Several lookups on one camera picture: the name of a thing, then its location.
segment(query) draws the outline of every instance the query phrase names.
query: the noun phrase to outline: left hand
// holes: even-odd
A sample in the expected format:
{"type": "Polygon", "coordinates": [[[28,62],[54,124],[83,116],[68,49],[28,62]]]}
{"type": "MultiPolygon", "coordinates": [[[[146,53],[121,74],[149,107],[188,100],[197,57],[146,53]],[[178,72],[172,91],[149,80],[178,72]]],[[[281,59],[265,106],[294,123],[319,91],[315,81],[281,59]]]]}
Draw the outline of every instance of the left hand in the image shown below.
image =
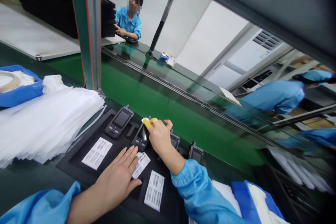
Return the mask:
{"type": "Polygon", "coordinates": [[[127,31],[123,28],[120,28],[118,30],[115,31],[117,34],[123,36],[123,37],[126,37],[127,36],[127,31]]]}
{"type": "Polygon", "coordinates": [[[92,186],[101,197],[102,214],[118,206],[133,189],[142,184],[140,179],[131,180],[138,163],[135,155],[138,147],[124,148],[113,162],[103,171],[92,186]]]}

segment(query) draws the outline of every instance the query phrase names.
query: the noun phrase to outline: elastic cuff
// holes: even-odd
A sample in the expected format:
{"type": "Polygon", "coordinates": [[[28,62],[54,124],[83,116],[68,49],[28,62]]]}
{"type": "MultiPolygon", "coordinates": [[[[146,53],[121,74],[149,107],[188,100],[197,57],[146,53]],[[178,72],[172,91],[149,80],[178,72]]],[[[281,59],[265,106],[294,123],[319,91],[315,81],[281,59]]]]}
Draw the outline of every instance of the elastic cuff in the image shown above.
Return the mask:
{"type": "Polygon", "coordinates": [[[207,177],[208,172],[206,169],[199,165],[196,160],[188,159],[185,161],[182,171],[174,176],[171,174],[171,180],[175,187],[183,187],[190,184],[191,181],[194,181],[197,176],[202,174],[202,176],[207,177]]]}

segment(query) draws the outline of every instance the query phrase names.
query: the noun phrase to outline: right hand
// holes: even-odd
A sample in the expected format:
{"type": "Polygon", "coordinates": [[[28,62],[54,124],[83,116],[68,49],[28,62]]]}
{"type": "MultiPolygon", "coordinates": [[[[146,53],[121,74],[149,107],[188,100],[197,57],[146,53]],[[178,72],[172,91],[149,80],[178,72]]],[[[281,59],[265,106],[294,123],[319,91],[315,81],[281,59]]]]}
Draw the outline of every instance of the right hand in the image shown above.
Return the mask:
{"type": "Polygon", "coordinates": [[[161,120],[158,120],[153,124],[153,127],[149,127],[149,140],[152,144],[153,149],[159,155],[165,150],[172,147],[170,141],[170,130],[173,127],[173,124],[170,120],[164,120],[167,124],[166,126],[161,120]]]}
{"type": "Polygon", "coordinates": [[[131,180],[139,160],[137,152],[137,146],[131,146],[127,151],[122,149],[92,186],[101,200],[103,214],[118,206],[135,187],[142,184],[140,179],[131,180]]]}

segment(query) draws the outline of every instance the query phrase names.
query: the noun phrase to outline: barcode label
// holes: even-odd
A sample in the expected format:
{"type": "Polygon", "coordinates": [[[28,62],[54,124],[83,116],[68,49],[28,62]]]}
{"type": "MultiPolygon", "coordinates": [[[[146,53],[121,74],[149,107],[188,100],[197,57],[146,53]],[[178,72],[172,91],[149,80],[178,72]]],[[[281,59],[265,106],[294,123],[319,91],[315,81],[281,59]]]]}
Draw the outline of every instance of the barcode label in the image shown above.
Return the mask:
{"type": "Polygon", "coordinates": [[[164,183],[165,178],[157,172],[152,171],[150,174],[144,203],[159,212],[164,183]]]}
{"type": "Polygon", "coordinates": [[[142,173],[142,171],[145,169],[145,167],[150,162],[150,158],[145,152],[138,152],[136,156],[139,158],[138,163],[136,164],[135,171],[133,172],[132,177],[134,179],[137,179],[139,175],[142,173]]]}
{"type": "Polygon", "coordinates": [[[83,158],[82,163],[97,170],[111,146],[112,143],[106,141],[104,138],[99,138],[91,150],[83,158]]]}

